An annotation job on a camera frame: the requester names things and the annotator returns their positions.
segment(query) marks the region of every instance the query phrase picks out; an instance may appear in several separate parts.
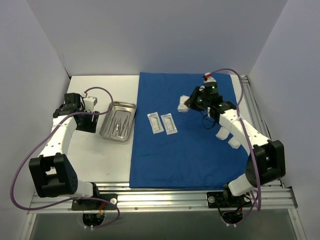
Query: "stainless steel tray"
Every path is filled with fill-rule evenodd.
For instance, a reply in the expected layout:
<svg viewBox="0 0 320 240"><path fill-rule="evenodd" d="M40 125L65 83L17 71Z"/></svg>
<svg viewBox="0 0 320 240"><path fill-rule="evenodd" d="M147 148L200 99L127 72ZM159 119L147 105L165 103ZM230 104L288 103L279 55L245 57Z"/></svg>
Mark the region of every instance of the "stainless steel tray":
<svg viewBox="0 0 320 240"><path fill-rule="evenodd" d="M114 101L112 110L104 117L100 129L101 137L118 142L127 141L136 108L137 106L134 103Z"/></svg>

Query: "white tabletop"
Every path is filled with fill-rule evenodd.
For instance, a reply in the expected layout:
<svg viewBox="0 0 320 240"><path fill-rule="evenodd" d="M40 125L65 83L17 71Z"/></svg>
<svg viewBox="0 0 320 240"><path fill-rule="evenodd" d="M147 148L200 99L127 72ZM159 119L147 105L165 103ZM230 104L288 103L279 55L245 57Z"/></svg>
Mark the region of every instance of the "white tabletop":
<svg viewBox="0 0 320 240"><path fill-rule="evenodd" d="M238 100L241 94L240 83L235 75L232 75L231 79L236 99ZM115 101L136 104L138 85L138 75L73 76L67 92L81 93L90 87L103 87L112 94ZM104 91L94 89L88 92L88 96L98 98L98 103L94 110L104 112L108 108L110 98ZM240 111L243 117L251 123L245 99L240 104ZM82 131L73 133L67 154L68 159L78 178L82 181L129 182L134 125L132 125L127 142L112 142L103 139L99 135L103 120L104 116L99 116L96 133Z"/></svg>

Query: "metal frame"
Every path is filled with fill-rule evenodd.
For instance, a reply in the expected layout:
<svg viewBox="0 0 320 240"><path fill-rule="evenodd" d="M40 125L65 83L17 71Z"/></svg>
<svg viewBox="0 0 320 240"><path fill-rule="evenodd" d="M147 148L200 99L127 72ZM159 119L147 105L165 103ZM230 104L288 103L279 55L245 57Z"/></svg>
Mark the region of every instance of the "metal frame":
<svg viewBox="0 0 320 240"><path fill-rule="evenodd" d="M267 125L262 118L251 92L248 78L244 76L241 80L244 84L244 97L248 105L253 126L265 136L270 137ZM121 212L217 211L215 208L208 208L206 190L131 189L128 182L99 182L97 186L102 193L118 194L117 206ZM297 239L306 239L296 210L297 203L295 196L291 188L285 188L280 180L276 180L261 187L261 197L262 209L288 209ZM65 197L40 198L35 194L30 207L34 208L47 205L64 198ZM79 211L71 211L71 205L71 202L64 202L28 214L21 239L29 239L36 214L79 213Z"/></svg>

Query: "blue mat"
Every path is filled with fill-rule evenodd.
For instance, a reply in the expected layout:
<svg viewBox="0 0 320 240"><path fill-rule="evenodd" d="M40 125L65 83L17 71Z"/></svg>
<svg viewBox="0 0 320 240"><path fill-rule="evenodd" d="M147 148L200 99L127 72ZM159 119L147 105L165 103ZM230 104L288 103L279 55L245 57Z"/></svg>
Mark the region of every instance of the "blue mat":
<svg viewBox="0 0 320 240"><path fill-rule="evenodd" d="M202 74L140 73L130 169L131 188L222 189L245 172L248 155L205 129L200 112L178 112L180 96L203 83ZM236 104L229 75L214 74L219 93ZM153 134L147 114L171 113L178 133Z"/></svg>

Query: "white packet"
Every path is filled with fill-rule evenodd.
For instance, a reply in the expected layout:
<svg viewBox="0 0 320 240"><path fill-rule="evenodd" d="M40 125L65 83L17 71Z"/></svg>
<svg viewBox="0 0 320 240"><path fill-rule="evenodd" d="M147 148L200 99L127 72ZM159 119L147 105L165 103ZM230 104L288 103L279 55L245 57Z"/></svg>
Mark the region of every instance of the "white packet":
<svg viewBox="0 0 320 240"><path fill-rule="evenodd" d="M164 131L164 128L162 127L162 124L157 112L149 113L147 116L152 128L153 134L158 134Z"/></svg>
<svg viewBox="0 0 320 240"><path fill-rule="evenodd" d="M167 135L176 134L178 132L171 113L161 115L161 119L163 121L163 125Z"/></svg>

